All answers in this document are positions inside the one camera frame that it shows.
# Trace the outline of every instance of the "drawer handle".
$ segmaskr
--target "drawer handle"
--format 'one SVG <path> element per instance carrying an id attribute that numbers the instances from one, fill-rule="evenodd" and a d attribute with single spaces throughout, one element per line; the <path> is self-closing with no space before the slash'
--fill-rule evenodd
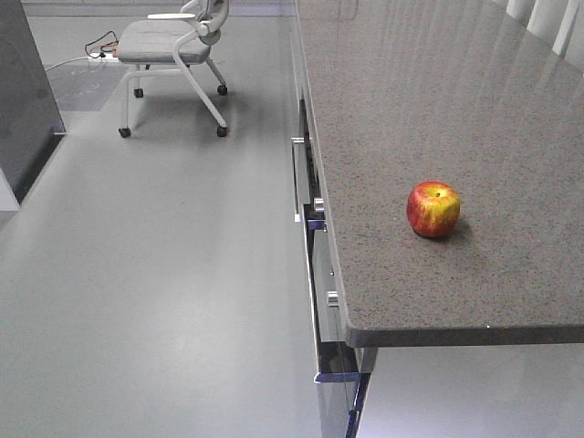
<path id="1" fill-rule="evenodd" d="M 304 139 L 302 137 L 293 137 L 291 140 L 292 147 L 292 173 L 294 177 L 294 222 L 301 222 L 300 216 L 300 200 L 298 199 L 298 171 L 297 171 L 297 148 L 304 146 Z"/>

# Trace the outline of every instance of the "chair leg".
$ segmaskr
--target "chair leg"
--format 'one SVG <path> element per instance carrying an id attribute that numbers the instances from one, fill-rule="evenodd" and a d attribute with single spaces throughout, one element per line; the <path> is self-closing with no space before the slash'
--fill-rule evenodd
<path id="1" fill-rule="evenodd" d="M 203 103 L 206 105 L 207 109 L 209 109 L 211 111 L 211 114 L 213 114 L 213 117 L 215 117 L 215 119 L 217 120 L 217 123 L 219 123 L 219 127 L 217 128 L 217 135 L 219 135 L 219 137 L 224 137 L 225 135 L 227 135 L 227 122 L 224 120 L 221 113 L 217 110 L 215 105 L 211 102 L 209 97 L 203 91 L 201 86 L 198 84 L 198 82 L 194 78 L 192 71 L 186 66 L 184 61 L 181 59 L 181 56 L 179 55 L 180 47 L 182 45 L 186 44 L 187 42 L 195 39 L 196 37 L 198 37 L 198 34 L 197 34 L 196 29 L 194 29 L 192 32 L 189 32 L 188 34 L 185 34 L 185 35 L 181 36 L 179 39 L 177 39 L 176 42 L 174 43 L 174 46 L 172 46 L 172 57 L 174 58 L 175 64 L 179 67 L 181 72 L 184 74 L 184 76 L 187 78 L 187 80 L 191 83 L 191 85 L 193 86 L 196 93 L 199 95 L 199 97 L 201 98 Z M 217 70 L 217 67 L 214 66 L 213 61 L 207 60 L 206 62 L 207 62 L 207 65 L 209 65 L 209 67 L 212 66 L 211 70 L 217 76 L 217 73 L 219 73 L 219 71 Z M 223 77 L 221 77 L 221 74 L 219 74 L 218 78 L 220 78 L 220 80 L 223 79 Z"/>
<path id="2" fill-rule="evenodd" d="M 207 107 L 207 109 L 209 109 L 211 111 L 211 114 L 213 114 L 213 117 L 215 117 L 215 120 L 217 120 L 217 123 L 219 123 L 219 126 L 222 128 L 227 128 L 227 122 L 225 121 L 225 119 L 223 118 L 223 116 L 221 115 L 219 110 L 211 102 L 211 100 L 209 99 L 209 96 L 207 96 L 207 93 L 205 93 L 203 91 L 203 89 L 201 88 L 199 83 L 196 81 L 192 71 L 190 69 L 188 69 L 184 64 L 181 64 L 180 67 L 181 67 L 182 72 L 184 73 L 184 75 L 188 79 L 188 81 L 193 86 L 196 93 L 199 95 L 199 97 L 201 98 L 201 100 L 203 101 L 205 106 Z"/>
<path id="3" fill-rule="evenodd" d="M 137 64 L 135 67 L 136 67 L 136 71 L 141 70 L 139 64 Z M 134 79 L 134 97 L 137 99 L 144 97 L 144 90 L 140 87 L 140 77 L 137 77 Z"/>
<path id="4" fill-rule="evenodd" d="M 206 62 L 207 63 L 207 66 L 209 66 L 209 68 L 211 69 L 211 71 L 213 71 L 213 74 L 215 75 L 215 77 L 217 78 L 217 80 L 219 80 L 219 83 L 221 85 L 226 85 L 225 84 L 225 79 L 221 75 L 221 72 L 219 71 L 219 69 L 217 68 L 217 66 L 213 62 L 213 60 L 208 57 L 204 62 Z"/>
<path id="5" fill-rule="evenodd" d="M 132 72 L 128 72 L 121 79 L 123 97 L 121 99 L 120 128 L 118 129 L 118 132 L 124 138 L 130 136 L 130 128 L 128 127 L 128 112 L 130 110 L 130 80 L 132 77 Z"/>

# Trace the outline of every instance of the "floor mat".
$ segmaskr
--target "floor mat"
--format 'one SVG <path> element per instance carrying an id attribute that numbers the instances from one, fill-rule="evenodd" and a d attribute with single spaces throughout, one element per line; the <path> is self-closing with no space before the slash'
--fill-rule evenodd
<path id="1" fill-rule="evenodd" d="M 64 65 L 47 77 L 61 111 L 99 111 L 127 69 L 115 63 Z"/>

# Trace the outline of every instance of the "countertop edge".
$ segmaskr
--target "countertop edge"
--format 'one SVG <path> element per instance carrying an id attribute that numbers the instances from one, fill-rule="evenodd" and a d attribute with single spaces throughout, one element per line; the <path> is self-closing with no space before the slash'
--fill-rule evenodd
<path id="1" fill-rule="evenodd" d="M 571 344 L 584 342 L 584 325 L 395 330 L 347 327 L 345 341 L 352 348 Z"/>

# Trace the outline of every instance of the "power strip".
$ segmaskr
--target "power strip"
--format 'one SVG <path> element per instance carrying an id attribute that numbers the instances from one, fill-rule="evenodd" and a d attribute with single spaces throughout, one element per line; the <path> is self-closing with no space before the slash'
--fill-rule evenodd
<path id="1" fill-rule="evenodd" d="M 99 64 L 101 62 L 120 62 L 111 53 L 106 53 L 104 55 L 105 55 L 105 57 L 88 57 L 88 61 L 91 63 L 95 63 L 95 64 Z"/>

